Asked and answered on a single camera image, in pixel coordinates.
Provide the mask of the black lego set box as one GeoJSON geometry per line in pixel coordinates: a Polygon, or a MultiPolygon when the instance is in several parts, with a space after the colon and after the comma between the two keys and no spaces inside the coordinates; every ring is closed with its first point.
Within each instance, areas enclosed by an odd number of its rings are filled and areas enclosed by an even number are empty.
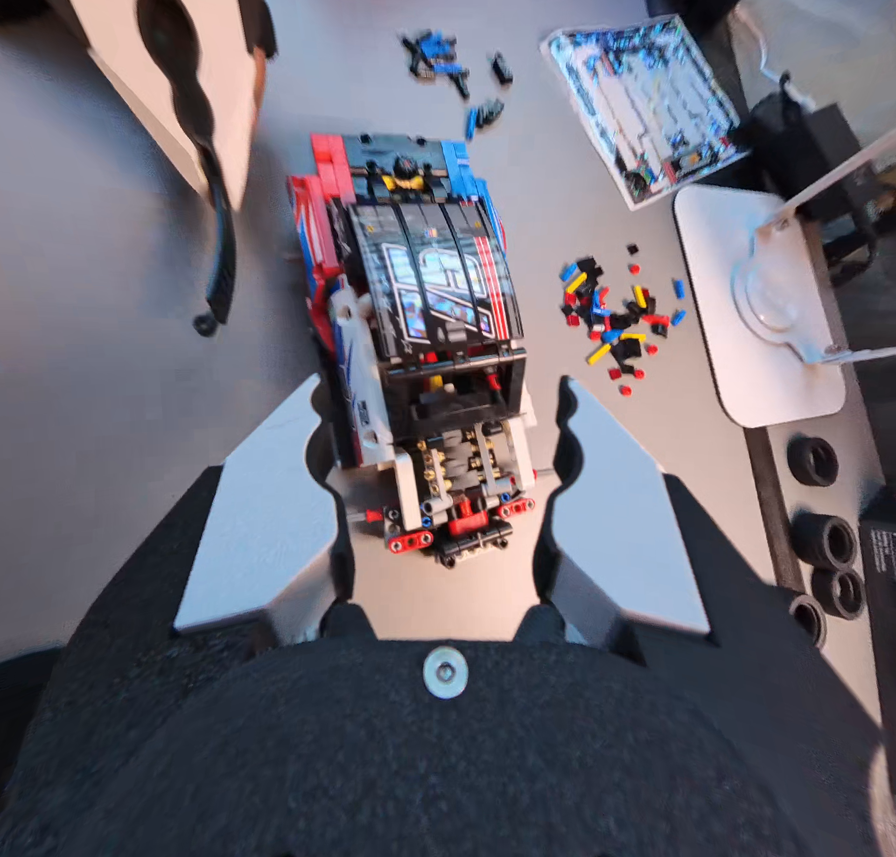
{"type": "Polygon", "coordinates": [[[859,519],[859,541],[875,661],[879,670],[895,664],[895,499],[883,489],[859,519]]]}

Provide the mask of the black curved lego panel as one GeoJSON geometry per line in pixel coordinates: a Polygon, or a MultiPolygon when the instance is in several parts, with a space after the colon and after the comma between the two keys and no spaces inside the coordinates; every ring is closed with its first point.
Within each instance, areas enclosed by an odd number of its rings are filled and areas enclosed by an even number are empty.
{"type": "Polygon", "coordinates": [[[237,239],[230,197],[213,144],[208,139],[200,139],[196,147],[216,215],[216,247],[206,290],[208,309],[194,317],[193,326],[199,336],[210,338],[221,325],[227,324],[230,316],[237,279],[237,239]]]}

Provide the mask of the red white blue lego car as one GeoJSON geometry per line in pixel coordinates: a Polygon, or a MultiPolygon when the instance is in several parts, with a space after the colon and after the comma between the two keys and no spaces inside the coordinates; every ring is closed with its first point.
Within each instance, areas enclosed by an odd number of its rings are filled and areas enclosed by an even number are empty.
{"type": "Polygon", "coordinates": [[[392,479],[362,514],[386,549],[453,569],[535,509],[538,422],[506,239],[466,146],[310,134],[287,178],[340,464],[392,479]]]}

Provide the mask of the black power adapter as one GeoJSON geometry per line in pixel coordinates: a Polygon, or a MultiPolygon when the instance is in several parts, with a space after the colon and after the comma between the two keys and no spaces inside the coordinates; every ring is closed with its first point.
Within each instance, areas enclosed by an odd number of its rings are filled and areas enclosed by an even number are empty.
{"type": "MultiPolygon", "coordinates": [[[[749,149],[785,199],[860,151],[857,136],[838,104],[806,111],[784,91],[759,101],[731,134],[736,146],[749,149]]],[[[875,242],[875,214],[883,194],[871,163],[850,172],[819,195],[801,204],[799,212],[819,224],[848,218],[856,233],[875,242]]]]}

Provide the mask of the black rubber lego tyre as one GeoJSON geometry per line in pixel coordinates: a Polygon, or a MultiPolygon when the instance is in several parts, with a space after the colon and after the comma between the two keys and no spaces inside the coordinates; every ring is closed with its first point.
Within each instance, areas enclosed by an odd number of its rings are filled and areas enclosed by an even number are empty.
{"type": "Polygon", "coordinates": [[[800,558],[815,569],[846,571],[857,558],[857,537],[836,515],[801,512],[790,523],[790,541],[800,558]]]}
{"type": "Polygon", "coordinates": [[[827,615],[820,603],[808,593],[790,594],[788,602],[790,617],[811,639],[818,651],[823,650],[828,633],[827,615]]]}
{"type": "Polygon", "coordinates": [[[811,589],[814,599],[832,617],[854,620],[865,610],[865,586],[854,569],[815,569],[811,589]]]}
{"type": "Polygon", "coordinates": [[[792,476],[807,487],[829,488],[838,479],[837,453],[822,437],[793,437],[788,444],[787,459],[792,476]]]}

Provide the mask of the pile of blue black lego pieces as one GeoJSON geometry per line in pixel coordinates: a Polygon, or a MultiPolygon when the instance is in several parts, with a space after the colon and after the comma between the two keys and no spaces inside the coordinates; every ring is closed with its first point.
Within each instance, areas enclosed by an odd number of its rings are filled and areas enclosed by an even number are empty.
{"type": "Polygon", "coordinates": [[[460,62],[457,39],[441,30],[425,29],[415,34],[400,34],[399,43],[406,54],[409,75],[420,83],[445,81],[451,84],[464,108],[463,139],[471,143],[478,133],[498,123],[505,99],[495,96],[477,104],[471,102],[470,70],[460,62]]]}

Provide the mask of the white book stand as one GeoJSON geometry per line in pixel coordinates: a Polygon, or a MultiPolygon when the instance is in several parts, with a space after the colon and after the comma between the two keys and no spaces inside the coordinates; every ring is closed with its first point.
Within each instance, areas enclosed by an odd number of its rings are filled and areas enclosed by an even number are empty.
{"type": "Polygon", "coordinates": [[[812,243],[798,210],[894,148],[891,130],[790,200],[691,184],[673,200],[691,292],[726,414],[745,429],[837,413],[840,367],[894,347],[835,345],[812,243]]]}

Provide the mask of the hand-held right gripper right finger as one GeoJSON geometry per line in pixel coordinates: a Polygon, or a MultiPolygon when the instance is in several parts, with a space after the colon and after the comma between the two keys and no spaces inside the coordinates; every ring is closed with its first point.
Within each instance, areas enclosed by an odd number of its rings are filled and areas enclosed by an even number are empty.
{"type": "Polygon", "coordinates": [[[663,470],[576,379],[558,387],[558,440],[534,550],[539,598],[566,640],[610,649],[632,623],[705,637],[710,620],[663,470]]]}

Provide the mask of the shiny sticker sheet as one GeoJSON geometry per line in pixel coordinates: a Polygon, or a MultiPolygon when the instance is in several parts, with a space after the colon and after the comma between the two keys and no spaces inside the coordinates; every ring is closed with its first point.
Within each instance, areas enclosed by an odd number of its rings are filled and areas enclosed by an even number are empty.
{"type": "Polygon", "coordinates": [[[540,50],[629,210],[748,156],[735,106],[679,15],[557,30],[540,50]]]}

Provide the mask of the pile of small colourful lego pieces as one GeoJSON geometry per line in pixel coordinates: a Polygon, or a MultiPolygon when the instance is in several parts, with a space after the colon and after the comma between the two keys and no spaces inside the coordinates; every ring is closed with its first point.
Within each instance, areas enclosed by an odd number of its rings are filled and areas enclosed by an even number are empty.
{"type": "Polygon", "coordinates": [[[630,398],[647,376],[645,361],[657,356],[669,334],[687,317],[688,280],[670,278],[665,291],[650,288],[644,252],[637,242],[623,247],[625,280],[613,288],[607,271],[592,255],[564,262],[558,269],[566,326],[588,338],[585,362],[603,369],[622,398],[630,398]]]}

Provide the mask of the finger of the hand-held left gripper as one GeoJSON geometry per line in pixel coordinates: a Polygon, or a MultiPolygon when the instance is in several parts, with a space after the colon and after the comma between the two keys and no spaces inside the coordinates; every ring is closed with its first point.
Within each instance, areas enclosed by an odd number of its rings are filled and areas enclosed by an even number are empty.
{"type": "MultiPolygon", "coordinates": [[[[177,123],[172,104],[163,107],[168,84],[152,61],[140,37],[136,0],[71,0],[85,34],[92,60],[125,101],[127,107],[162,148],[175,169],[198,193],[207,192],[196,148],[185,134],[175,134],[177,123]]],[[[218,47],[210,13],[218,9],[207,0],[181,0],[196,26],[199,41],[198,81],[216,108],[218,47]]]]}
{"type": "Polygon", "coordinates": [[[259,20],[263,0],[180,0],[196,29],[197,78],[214,122],[212,143],[230,202],[244,201],[258,120],[259,20]]]}

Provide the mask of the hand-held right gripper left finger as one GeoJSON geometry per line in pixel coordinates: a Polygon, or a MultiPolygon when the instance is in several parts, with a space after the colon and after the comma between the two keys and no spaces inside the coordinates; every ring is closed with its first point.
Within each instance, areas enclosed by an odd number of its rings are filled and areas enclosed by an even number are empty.
{"type": "Polygon", "coordinates": [[[353,595],[355,559],[324,382],[311,375],[224,461],[174,619],[179,634],[267,624],[277,644],[319,639],[353,595]]]}

